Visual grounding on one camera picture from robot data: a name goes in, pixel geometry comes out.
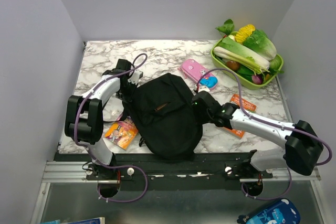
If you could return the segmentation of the black student backpack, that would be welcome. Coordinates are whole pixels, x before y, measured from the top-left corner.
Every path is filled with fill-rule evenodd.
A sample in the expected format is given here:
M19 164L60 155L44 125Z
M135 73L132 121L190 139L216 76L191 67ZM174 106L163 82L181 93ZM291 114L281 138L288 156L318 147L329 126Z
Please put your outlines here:
M187 160L203 136L192 108L193 94L185 81L166 73L123 94L123 113L130 118L149 150L164 159Z

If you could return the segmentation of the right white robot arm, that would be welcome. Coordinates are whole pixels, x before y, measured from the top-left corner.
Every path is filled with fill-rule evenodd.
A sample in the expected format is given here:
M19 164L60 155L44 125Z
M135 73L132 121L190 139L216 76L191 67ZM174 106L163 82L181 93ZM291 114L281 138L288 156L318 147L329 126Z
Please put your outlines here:
M217 127L245 131L277 145L271 150L254 151L242 163L241 171L249 178L260 171L286 167L309 176L323 151L311 125L302 120L296 124L280 122L250 113L233 103L221 105L206 91L192 98L192 108L201 124L213 123Z

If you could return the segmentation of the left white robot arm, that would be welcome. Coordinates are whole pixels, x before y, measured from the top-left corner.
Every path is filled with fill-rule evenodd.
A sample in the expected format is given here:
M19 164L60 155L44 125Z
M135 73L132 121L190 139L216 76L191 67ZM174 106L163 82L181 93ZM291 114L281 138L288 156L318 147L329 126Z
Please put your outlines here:
M133 62L119 59L112 70L102 74L100 81L82 95L69 97L66 109L65 135L84 147L92 159L84 171L87 179L111 180L118 178L116 157L103 140L103 109L116 95L132 93L143 72Z

